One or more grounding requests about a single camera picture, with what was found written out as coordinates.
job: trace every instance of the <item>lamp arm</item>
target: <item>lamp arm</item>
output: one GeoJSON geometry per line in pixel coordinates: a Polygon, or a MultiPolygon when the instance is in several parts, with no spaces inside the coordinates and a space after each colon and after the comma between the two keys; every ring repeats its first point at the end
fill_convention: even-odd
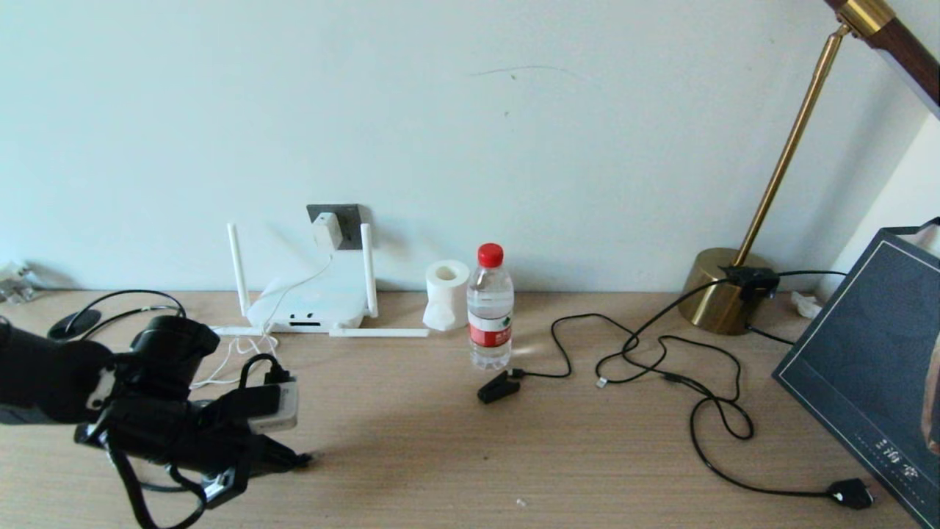
{"type": "Polygon", "coordinates": [[[940,118],[940,63],[884,0],[825,0],[857,38],[896,62],[940,118]]]}
{"type": "Polygon", "coordinates": [[[822,48],[819,61],[816,63],[816,70],[813,71],[812,80],[809,82],[809,88],[807,88],[807,94],[803,98],[803,104],[800,105],[800,111],[796,114],[796,120],[793,122],[793,126],[790,130],[790,136],[787,137],[787,142],[783,146],[783,152],[780,153],[780,158],[776,162],[774,174],[767,184],[767,189],[760,199],[758,210],[754,213],[751,225],[747,229],[744,241],[741,243],[741,247],[734,257],[734,261],[731,262],[731,266],[744,266],[747,254],[751,251],[751,245],[754,244],[754,239],[758,236],[760,225],[763,224],[763,220],[767,216],[770,204],[774,201],[776,191],[783,181],[783,175],[787,173],[787,168],[790,166],[793,154],[796,153],[796,147],[800,144],[800,138],[803,137],[803,131],[807,128],[813,107],[816,106],[820,92],[823,91],[823,83],[825,83],[825,79],[832,69],[832,64],[836,60],[836,54],[838,53],[839,45],[842,43],[842,38],[849,33],[849,29],[847,24],[842,24],[835,33],[829,36],[825,46],[822,48]]]}

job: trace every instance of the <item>black cable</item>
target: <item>black cable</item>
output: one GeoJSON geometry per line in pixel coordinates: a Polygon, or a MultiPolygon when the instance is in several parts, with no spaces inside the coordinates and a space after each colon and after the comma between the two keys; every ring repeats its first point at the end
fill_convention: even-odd
{"type": "MultiPolygon", "coordinates": [[[[788,276],[826,275],[826,274],[831,274],[835,276],[848,276],[848,274],[846,274],[845,272],[837,272],[836,270],[793,270],[790,272],[781,272],[777,275],[778,277],[784,278],[788,276]]],[[[791,342],[790,340],[787,340],[786,338],[780,338],[779,336],[775,336],[769,332],[760,330],[747,322],[744,323],[744,328],[754,332],[755,334],[759,334],[760,336],[763,336],[764,338],[770,338],[771,340],[775,340],[782,344],[796,345],[796,342],[791,342]]]]}
{"type": "Polygon", "coordinates": [[[617,323],[616,321],[614,321],[614,320],[608,318],[607,316],[605,316],[605,315],[603,315],[603,314],[598,314],[598,313],[576,314],[576,315],[573,315],[573,316],[564,316],[564,317],[558,318],[557,320],[555,320],[554,322],[552,322],[552,326],[551,326],[552,340],[555,340],[555,345],[558,346],[558,351],[561,352],[562,358],[565,359],[565,365],[568,367],[568,370],[565,371],[565,373],[564,373],[563,375],[553,375],[553,374],[548,374],[548,373],[533,373],[533,372],[531,372],[531,371],[526,371],[526,370],[524,370],[524,369],[523,369],[523,370],[520,370],[520,371],[522,371],[527,377],[544,377],[544,378],[566,378],[566,377],[570,377],[570,376],[572,375],[572,359],[568,356],[568,351],[565,350],[565,347],[564,347],[564,346],[561,344],[561,342],[558,340],[558,335],[557,335],[556,332],[555,332],[555,328],[558,326],[559,323],[561,323],[561,322],[563,322],[563,321],[573,320],[573,319],[576,319],[576,318],[587,318],[587,317],[589,317],[589,316],[596,316],[596,317],[599,317],[599,318],[603,318],[604,320],[606,320],[606,321],[608,321],[608,322],[614,324],[615,326],[620,327],[621,329],[624,329],[624,327],[623,327],[621,324],[617,323]]]}
{"type": "MultiPolygon", "coordinates": [[[[115,468],[117,468],[117,475],[120,476],[121,482],[124,484],[124,489],[127,491],[127,497],[131,501],[131,509],[133,510],[134,517],[137,519],[137,523],[139,523],[143,529],[162,529],[156,523],[154,523],[153,518],[150,516],[150,512],[147,509],[147,501],[144,499],[144,492],[141,489],[140,482],[137,480],[136,474],[133,473],[133,467],[131,466],[131,461],[128,460],[127,455],[110,445],[106,433],[102,435],[102,447],[111,458],[111,462],[114,463],[115,468]]],[[[167,469],[167,472],[173,481],[179,483],[181,486],[196,496],[196,510],[194,510],[193,513],[190,514],[185,520],[167,528],[186,529],[186,527],[196,523],[196,521],[199,520],[199,517],[202,516],[202,513],[205,512],[206,492],[198,484],[180,475],[180,471],[177,470],[175,465],[170,465],[167,469]]]]}
{"type": "Polygon", "coordinates": [[[238,389],[243,390],[245,388],[245,386],[248,384],[248,373],[251,370],[251,366],[255,365],[255,362],[262,361],[262,360],[270,361],[271,364],[274,365],[275,370],[281,369],[281,363],[277,361],[274,355],[271,355],[269,353],[261,353],[259,355],[255,355],[251,357],[250,359],[248,359],[248,361],[245,362],[244,365],[242,366],[242,375],[239,377],[238,389]]]}
{"type": "Polygon", "coordinates": [[[785,278],[787,276],[807,276],[807,275],[826,275],[831,274],[834,276],[848,276],[845,272],[837,272],[836,270],[792,270],[790,272],[780,272],[778,277],[785,278]]]}
{"type": "Polygon", "coordinates": [[[796,342],[791,342],[790,340],[787,340],[786,338],[780,338],[779,336],[775,336],[775,335],[773,335],[773,334],[771,334],[771,333],[769,333],[769,332],[760,330],[760,329],[754,327],[753,325],[751,325],[751,324],[749,324],[749,323],[745,323],[745,324],[744,324],[744,328],[747,329],[747,330],[750,330],[751,332],[754,332],[755,334],[759,334],[760,336],[763,336],[764,338],[770,338],[771,340],[775,340],[775,341],[780,342],[780,343],[782,343],[782,344],[786,344],[786,345],[796,345],[796,342]]]}
{"type": "Polygon", "coordinates": [[[692,296],[694,296],[695,294],[698,294],[699,292],[701,292],[701,291],[703,291],[703,290],[705,290],[705,289],[707,289],[707,288],[713,287],[713,286],[715,286],[716,284],[721,284],[721,283],[725,283],[725,282],[728,282],[728,281],[730,281],[728,278],[723,278],[723,279],[720,279],[720,280],[715,280],[715,281],[707,282],[707,283],[705,283],[705,284],[703,284],[703,285],[700,285],[700,286],[698,286],[698,287],[696,287],[696,288],[690,290],[689,292],[686,292],[685,294],[679,296],[679,298],[676,299],[675,301],[673,301],[672,303],[669,303],[664,309],[662,309],[661,311],[659,311],[659,312],[658,312],[656,315],[654,315],[652,318],[650,318],[649,320],[647,320],[647,322],[646,322],[645,324],[643,324],[642,326],[640,326],[640,328],[639,328],[636,332],[632,332],[631,330],[629,330],[629,329],[627,329],[627,328],[621,326],[620,324],[618,324],[618,327],[620,327],[621,329],[625,330],[627,333],[630,334],[630,338],[627,338],[627,341],[623,343],[623,346],[620,348],[620,351],[618,351],[618,352],[616,352],[616,353],[613,353],[613,354],[610,354],[610,355],[607,355],[607,356],[601,358],[601,359],[594,365],[594,374],[597,375],[597,378],[598,378],[598,379],[603,379],[603,380],[605,381],[605,384],[625,384],[625,383],[627,383],[627,382],[631,382],[631,381],[633,381],[633,380],[636,380],[636,379],[638,379],[638,378],[644,376],[645,374],[649,373],[649,372],[651,371],[651,369],[649,369],[648,367],[655,367],[655,366],[659,365],[659,362],[663,361],[663,358],[665,357],[665,355],[664,355],[663,357],[660,357],[659,360],[657,360],[656,362],[654,362],[652,366],[643,366],[643,365],[641,365],[641,364],[636,364],[636,363],[633,363],[633,362],[631,362],[631,361],[628,361],[629,363],[632,363],[633,365],[637,365],[637,366],[641,367],[641,369],[643,369],[643,371],[641,371],[640,373],[638,373],[638,374],[636,374],[636,375],[633,375],[632,377],[626,377],[626,378],[621,378],[621,379],[616,379],[616,380],[612,380],[612,379],[609,379],[609,378],[604,378],[604,376],[601,375],[601,367],[603,367],[603,365],[604,365],[605,363],[607,363],[607,361],[609,361],[609,360],[611,360],[611,359],[613,359],[613,358],[615,358],[615,357],[617,357],[617,356],[623,357],[624,360],[627,360],[627,353],[629,353],[630,351],[636,349],[636,347],[640,344],[640,338],[639,338],[640,333],[643,332],[644,330],[648,329],[650,325],[652,325],[653,323],[656,322],[656,320],[658,320],[659,318],[663,317],[666,313],[668,313],[669,311],[671,311],[672,309],[674,309],[676,306],[678,306],[680,303],[682,303],[683,301],[685,301],[685,300],[688,299],[689,297],[692,297],[692,296]]]}
{"type": "Polygon", "coordinates": [[[101,296],[95,299],[94,301],[92,301],[91,303],[88,303],[87,305],[85,305],[85,307],[81,311],[75,313],[75,316],[73,316],[71,320],[69,320],[69,323],[66,324],[65,329],[62,331],[63,334],[65,336],[69,336],[69,333],[71,331],[71,326],[75,323],[75,320],[77,320],[79,317],[87,313],[88,310],[90,310],[95,305],[101,303],[102,301],[105,301],[109,297],[123,296],[125,294],[154,294],[156,296],[166,297],[172,300],[174,303],[176,303],[177,315],[183,318],[186,317],[186,309],[183,308],[182,303],[180,303],[175,297],[172,297],[170,294],[167,294],[166,292],[160,292],[159,290],[144,290],[144,289],[118,290],[117,292],[112,292],[111,294],[105,294],[104,296],[101,296]]]}
{"type": "MultiPolygon", "coordinates": [[[[806,492],[806,491],[800,491],[800,490],[765,489],[762,487],[755,487],[752,485],[748,485],[742,481],[739,481],[727,475],[726,473],[723,473],[722,471],[718,470],[718,468],[714,466],[714,464],[708,459],[708,457],[705,456],[705,452],[702,450],[701,445],[698,442],[698,436],[696,435],[696,416],[698,414],[698,411],[701,409],[702,405],[712,402],[718,407],[718,413],[721,415],[721,422],[724,425],[725,430],[731,436],[741,441],[748,441],[754,437],[754,422],[751,420],[750,416],[747,414],[744,408],[742,408],[737,403],[738,399],[741,397],[741,371],[742,371],[741,362],[738,361],[738,359],[734,355],[729,353],[726,349],[723,349],[716,345],[709,345],[709,344],[704,344],[702,342],[695,342],[693,340],[688,340],[680,336],[673,336],[670,334],[666,334],[658,338],[659,345],[663,348],[663,357],[665,357],[666,353],[668,352],[668,348],[666,347],[666,340],[678,340],[686,344],[706,347],[713,351],[722,353],[723,355],[727,356],[729,359],[731,359],[731,361],[734,362],[734,366],[735,366],[734,396],[732,397],[718,396],[714,392],[712,392],[707,386],[705,386],[705,384],[698,382],[694,378],[687,377],[685,375],[680,375],[677,373],[672,373],[672,372],[665,371],[662,369],[658,369],[655,366],[648,367],[649,371],[662,375],[663,378],[665,378],[666,380],[670,382],[680,383],[683,386],[695,391],[696,393],[700,393],[703,395],[704,398],[698,401],[695,407],[692,408],[692,412],[689,415],[689,434],[690,434],[690,437],[692,438],[692,445],[695,447],[698,457],[701,459],[702,463],[704,463],[705,466],[708,467],[709,470],[711,470],[713,473],[715,473],[716,475],[718,475],[719,477],[721,477],[722,479],[728,481],[729,483],[733,485],[736,485],[743,489],[752,490],[754,492],[761,492],[764,494],[774,494],[777,496],[800,496],[800,497],[812,497],[812,498],[830,497],[830,493],[827,491],[806,492]],[[724,405],[731,406],[735,411],[738,412],[739,415],[741,415],[742,419],[744,419],[744,422],[746,423],[745,433],[743,434],[738,433],[734,430],[734,428],[731,427],[731,424],[728,422],[728,417],[725,413],[724,405]]],[[[627,357],[627,361],[630,364],[635,365],[637,367],[646,367],[636,361],[633,361],[629,357],[627,357]]]]}
{"type": "Polygon", "coordinates": [[[152,307],[141,307],[141,308],[139,308],[139,309],[134,309],[134,310],[132,310],[132,311],[127,311],[127,312],[125,312],[125,313],[120,313],[120,314],[118,314],[118,315],[116,315],[116,316],[111,316],[110,318],[108,318],[108,319],[106,319],[106,320],[104,320],[104,321],[102,321],[102,322],[99,322],[98,325],[96,325],[95,327],[93,327],[93,328],[89,329],[88,331],[86,331],[86,333],[83,334],[82,337],[79,338],[78,340],[79,340],[80,342],[81,342],[82,340],[87,340],[91,335],[95,334],[95,333],[98,332],[99,330],[101,330],[101,329],[107,327],[108,325],[111,325],[112,323],[118,321],[119,319],[126,318],[126,317],[128,317],[128,316],[130,316],[130,315],[140,314],[140,313],[146,313],[146,312],[149,312],[149,311],[165,311],[165,310],[177,310],[177,311],[179,311],[179,308],[178,308],[178,307],[171,307],[170,305],[154,305],[154,306],[152,306],[152,307]]]}
{"type": "Polygon", "coordinates": [[[146,481],[140,482],[140,488],[143,490],[149,490],[150,492],[186,492],[187,488],[185,487],[170,487],[168,485],[154,485],[146,481]]]}

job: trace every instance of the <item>toilet paper roll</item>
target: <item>toilet paper roll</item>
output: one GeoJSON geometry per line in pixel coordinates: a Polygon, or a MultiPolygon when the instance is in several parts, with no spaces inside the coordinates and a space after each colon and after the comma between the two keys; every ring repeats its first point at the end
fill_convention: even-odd
{"type": "Polygon", "coordinates": [[[467,325],[467,280],[470,269],[460,261],[438,261],[428,266],[428,307],[424,325],[434,330],[451,330],[467,325]]]}

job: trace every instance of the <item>gold lamp base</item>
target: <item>gold lamp base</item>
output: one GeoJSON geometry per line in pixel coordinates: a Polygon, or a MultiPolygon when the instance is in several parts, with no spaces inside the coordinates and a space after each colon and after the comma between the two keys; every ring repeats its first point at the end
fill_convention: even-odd
{"type": "MultiPolygon", "coordinates": [[[[685,281],[683,292],[703,284],[726,277],[721,266],[729,266],[734,261],[738,250],[731,248],[709,248],[696,257],[695,264],[685,281]]],[[[750,254],[744,260],[745,266],[770,268],[771,266],[750,254]]],[[[716,334],[745,334],[744,327],[760,305],[762,297],[754,297],[744,302],[741,300],[741,287],[729,283],[716,284],[689,297],[679,305],[679,312],[696,327],[716,334]]]]}

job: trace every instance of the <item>red bottle label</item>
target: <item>red bottle label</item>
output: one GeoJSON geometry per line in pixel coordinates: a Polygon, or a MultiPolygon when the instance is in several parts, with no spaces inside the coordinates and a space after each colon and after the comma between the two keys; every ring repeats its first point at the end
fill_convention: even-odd
{"type": "Polygon", "coordinates": [[[484,347],[499,347],[512,337],[512,312],[505,316],[488,319],[467,314],[470,322],[470,339],[484,347]]]}

